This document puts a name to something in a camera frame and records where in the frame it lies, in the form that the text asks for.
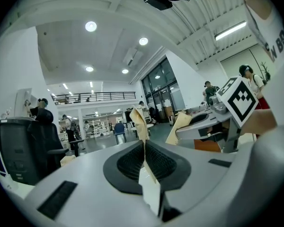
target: floor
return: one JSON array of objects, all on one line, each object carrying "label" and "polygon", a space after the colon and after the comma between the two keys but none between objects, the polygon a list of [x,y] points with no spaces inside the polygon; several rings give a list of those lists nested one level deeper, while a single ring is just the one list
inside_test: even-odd
[{"label": "floor", "polygon": [[[165,142],[172,127],[169,123],[160,123],[154,125],[150,128],[150,139],[155,142]],[[138,140],[136,138],[135,133],[128,128],[125,130],[126,142]],[[118,135],[119,144],[124,143],[123,135]],[[115,146],[117,144],[115,136],[111,133],[108,136],[99,136],[96,138],[90,138],[89,140],[85,140],[81,143],[80,148],[85,148],[85,150],[80,149],[79,153],[86,154],[93,151],[105,149],[111,146]]]}]

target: ceiling light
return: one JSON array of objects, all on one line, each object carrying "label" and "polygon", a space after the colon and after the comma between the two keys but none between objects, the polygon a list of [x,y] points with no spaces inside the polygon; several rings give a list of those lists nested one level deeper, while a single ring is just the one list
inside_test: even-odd
[{"label": "ceiling light", "polygon": [[89,32],[94,32],[97,29],[97,24],[93,21],[89,21],[86,23],[85,29]]},{"label": "ceiling light", "polygon": [[147,38],[141,38],[140,40],[139,40],[139,44],[140,45],[146,45],[148,43],[148,39]]},{"label": "ceiling light", "polygon": [[227,29],[227,30],[225,30],[225,31],[223,31],[223,32],[221,32],[221,33],[219,33],[219,34],[217,34],[214,38],[215,38],[215,40],[222,39],[223,37],[225,37],[225,36],[227,36],[227,35],[229,35],[229,34],[235,32],[235,31],[237,31],[238,29],[241,29],[241,28],[243,28],[243,27],[245,27],[245,26],[246,26],[246,22],[243,21],[243,22],[241,22],[241,23],[239,23],[239,24],[237,24],[237,25],[235,25],[235,26],[233,26],[233,27],[230,27],[229,29]]},{"label": "ceiling light", "polygon": [[94,69],[91,66],[88,66],[87,68],[85,68],[85,70],[88,72],[92,72]]}]

